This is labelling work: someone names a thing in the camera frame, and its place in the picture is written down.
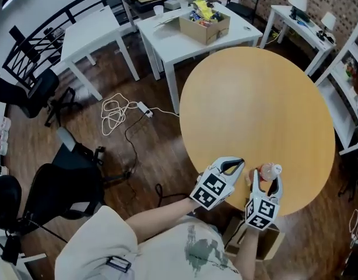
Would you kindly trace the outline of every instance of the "white cup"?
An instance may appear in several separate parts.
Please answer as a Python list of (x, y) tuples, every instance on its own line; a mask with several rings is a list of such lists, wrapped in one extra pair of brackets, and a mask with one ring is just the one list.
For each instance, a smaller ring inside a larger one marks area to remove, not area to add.
[(153, 10), (155, 11), (156, 16), (163, 15), (163, 5), (156, 5), (155, 7), (153, 7)]
[(187, 8), (188, 7), (188, 1), (180, 1), (180, 8)]

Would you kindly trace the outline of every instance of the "shelf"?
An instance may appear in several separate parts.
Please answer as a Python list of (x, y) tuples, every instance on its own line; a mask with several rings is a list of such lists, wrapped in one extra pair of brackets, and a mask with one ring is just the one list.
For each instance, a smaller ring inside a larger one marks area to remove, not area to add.
[(345, 94), (346, 98), (348, 99), (353, 111), (358, 118), (358, 109), (355, 102), (356, 93), (354, 91), (354, 87), (347, 81), (347, 75), (345, 72), (345, 66), (343, 62), (339, 62), (336, 67), (331, 71), (331, 75), (340, 86), (341, 90)]
[(341, 144), (343, 145), (343, 148), (346, 149), (350, 145), (355, 130), (355, 123), (349, 110), (328, 79), (324, 79), (324, 81), (318, 85), (318, 89), (327, 104), (334, 128)]

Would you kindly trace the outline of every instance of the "white t-shirt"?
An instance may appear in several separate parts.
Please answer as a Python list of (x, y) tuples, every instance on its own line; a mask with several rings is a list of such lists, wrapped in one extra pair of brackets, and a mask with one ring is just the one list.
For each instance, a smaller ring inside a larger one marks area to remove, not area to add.
[[(131, 262), (128, 272), (106, 265), (111, 256)], [(134, 231), (103, 206), (58, 256), (55, 279), (241, 280), (241, 276), (224, 254), (222, 238), (200, 220), (187, 216), (138, 245)]]

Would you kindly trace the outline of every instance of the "green print on shirt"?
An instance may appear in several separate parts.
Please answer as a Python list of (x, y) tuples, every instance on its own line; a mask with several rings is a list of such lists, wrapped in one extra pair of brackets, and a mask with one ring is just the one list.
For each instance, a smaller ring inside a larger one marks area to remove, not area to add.
[[(212, 240), (210, 244), (207, 239), (196, 241), (195, 226), (190, 225), (188, 227), (188, 240), (184, 248), (184, 253), (185, 259), (189, 262), (195, 272), (195, 276), (197, 276), (201, 267), (207, 263), (213, 264), (221, 270), (228, 268), (227, 256), (223, 252), (220, 252), (217, 247), (218, 242), (216, 240)], [(212, 251), (215, 252), (215, 258), (219, 260), (219, 263), (209, 260)]]

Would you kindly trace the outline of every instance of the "table lamp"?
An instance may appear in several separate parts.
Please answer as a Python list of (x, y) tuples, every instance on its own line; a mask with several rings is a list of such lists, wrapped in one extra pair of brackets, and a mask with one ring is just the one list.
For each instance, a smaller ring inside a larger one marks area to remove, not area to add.
[(327, 35), (325, 34), (326, 29), (330, 31), (334, 29), (336, 23), (336, 17), (331, 12), (327, 12), (325, 16), (321, 19), (321, 22), (324, 25), (324, 30), (318, 31), (317, 37), (319, 37), (320, 40), (324, 40), (324, 38), (327, 37)]
[(307, 9), (307, 0), (288, 0), (288, 2), (292, 5), (292, 12), (290, 13), (290, 17), (293, 20), (297, 19), (297, 9), (305, 12)]

